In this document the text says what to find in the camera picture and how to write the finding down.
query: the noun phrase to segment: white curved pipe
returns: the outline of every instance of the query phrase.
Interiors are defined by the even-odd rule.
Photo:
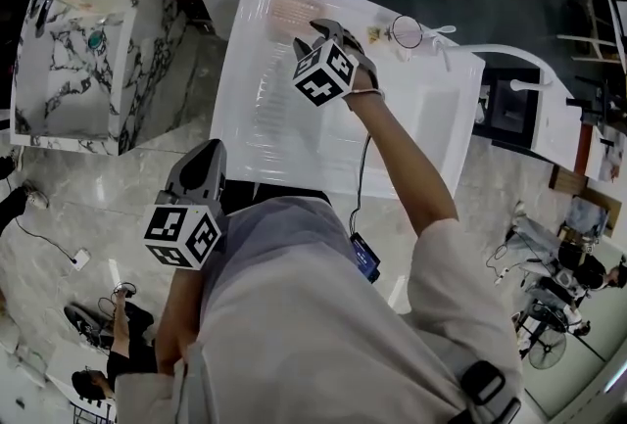
[[[465,46],[446,46],[441,42],[438,43],[438,51],[442,51],[445,57],[447,67],[449,66],[449,59],[447,57],[448,52],[467,52],[467,53],[504,53],[506,55],[512,55],[519,59],[526,60],[527,62],[537,66],[546,73],[547,82],[544,84],[526,83],[513,79],[510,83],[513,91],[520,90],[536,90],[546,91],[555,87],[555,82],[559,81],[557,74],[553,68],[547,64],[540,57],[536,57],[533,53],[529,53],[520,48],[514,48],[513,46],[507,46],[505,44],[468,44]]]

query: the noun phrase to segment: tile floor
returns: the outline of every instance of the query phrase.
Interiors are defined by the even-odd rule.
[[[53,239],[70,254],[80,248],[91,254],[89,264],[75,271],[59,251],[24,234],[14,222],[0,238],[0,288],[25,340],[45,359],[50,358],[57,338],[78,340],[63,316],[64,305],[79,301],[96,307],[100,297],[111,294],[109,259],[117,261],[122,280],[137,285],[134,301],[160,314],[172,271],[147,254],[138,226],[145,205],[154,202],[170,168],[209,136],[225,43],[207,37],[202,50],[206,62],[196,74],[190,109],[203,112],[190,124],[119,158],[27,148],[24,170],[10,177],[14,186],[25,178],[33,180],[50,198],[47,211],[26,209],[21,217],[24,228]],[[3,137],[0,154],[4,155],[10,146]],[[545,163],[472,138],[456,193],[460,220],[474,246],[468,250],[470,259],[486,260],[503,241],[511,209],[519,199],[526,202],[532,217],[557,228],[570,197],[547,187],[550,174]],[[7,183],[0,182],[0,198],[8,192]],[[348,222],[355,197],[330,198]],[[392,302],[397,310],[404,310],[407,300],[401,285],[415,236],[400,203],[363,200],[358,230],[383,260],[376,289],[386,299],[398,296]],[[509,253],[497,267],[515,259]],[[520,274],[513,272],[499,288],[512,310],[520,299],[519,283]]]

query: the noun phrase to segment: black buckle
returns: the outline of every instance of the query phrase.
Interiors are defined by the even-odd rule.
[[[477,406],[490,401],[505,386],[506,377],[489,361],[480,360],[473,364],[461,377],[460,385]]]

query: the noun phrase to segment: small yellow object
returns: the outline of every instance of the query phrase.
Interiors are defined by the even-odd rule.
[[[381,27],[369,27],[367,29],[368,43],[372,44],[381,39]]]

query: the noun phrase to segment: marble cabinet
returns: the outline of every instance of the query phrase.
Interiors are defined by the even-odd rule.
[[[177,128],[198,40],[175,0],[129,0],[107,16],[30,0],[15,64],[11,142],[117,156]]]

